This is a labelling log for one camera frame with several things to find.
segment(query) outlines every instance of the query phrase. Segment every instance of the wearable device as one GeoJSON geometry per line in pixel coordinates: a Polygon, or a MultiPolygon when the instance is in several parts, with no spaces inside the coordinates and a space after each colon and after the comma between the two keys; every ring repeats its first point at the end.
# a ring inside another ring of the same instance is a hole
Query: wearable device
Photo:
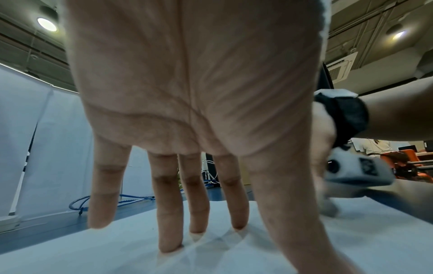
{"type": "Polygon", "coordinates": [[[369,112],[356,93],[345,89],[321,89],[314,93],[314,100],[323,104],[334,120],[337,138],[333,148],[345,145],[367,129],[369,112]]]}

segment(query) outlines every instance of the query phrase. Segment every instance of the white device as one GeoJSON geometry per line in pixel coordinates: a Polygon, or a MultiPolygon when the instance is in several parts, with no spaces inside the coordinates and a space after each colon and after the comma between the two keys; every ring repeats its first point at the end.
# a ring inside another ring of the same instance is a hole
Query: white device
{"type": "Polygon", "coordinates": [[[13,230],[15,229],[19,224],[21,223],[21,220],[18,216],[4,216],[0,217],[0,233],[13,230]]]}
{"type": "Polygon", "coordinates": [[[325,180],[356,186],[388,186],[394,173],[379,157],[354,154],[342,148],[332,150],[328,158],[325,180]]]}

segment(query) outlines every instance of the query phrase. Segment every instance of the recessed light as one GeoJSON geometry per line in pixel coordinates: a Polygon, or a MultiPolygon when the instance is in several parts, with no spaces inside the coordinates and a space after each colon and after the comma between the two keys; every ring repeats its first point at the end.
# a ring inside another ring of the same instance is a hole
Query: recessed light
{"type": "Polygon", "coordinates": [[[392,38],[393,40],[397,40],[405,34],[405,31],[399,32],[392,38]]]}
{"type": "Polygon", "coordinates": [[[45,18],[39,17],[37,19],[37,22],[46,30],[49,30],[51,32],[56,32],[57,27],[52,23],[50,20],[47,20],[45,18]]]}

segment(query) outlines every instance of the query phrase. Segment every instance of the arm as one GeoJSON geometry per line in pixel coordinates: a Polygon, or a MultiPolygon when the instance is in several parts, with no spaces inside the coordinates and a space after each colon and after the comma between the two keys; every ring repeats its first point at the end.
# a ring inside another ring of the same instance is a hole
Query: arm
{"type": "Polygon", "coordinates": [[[408,141],[433,138],[433,77],[360,97],[369,111],[358,138],[408,141]]]}

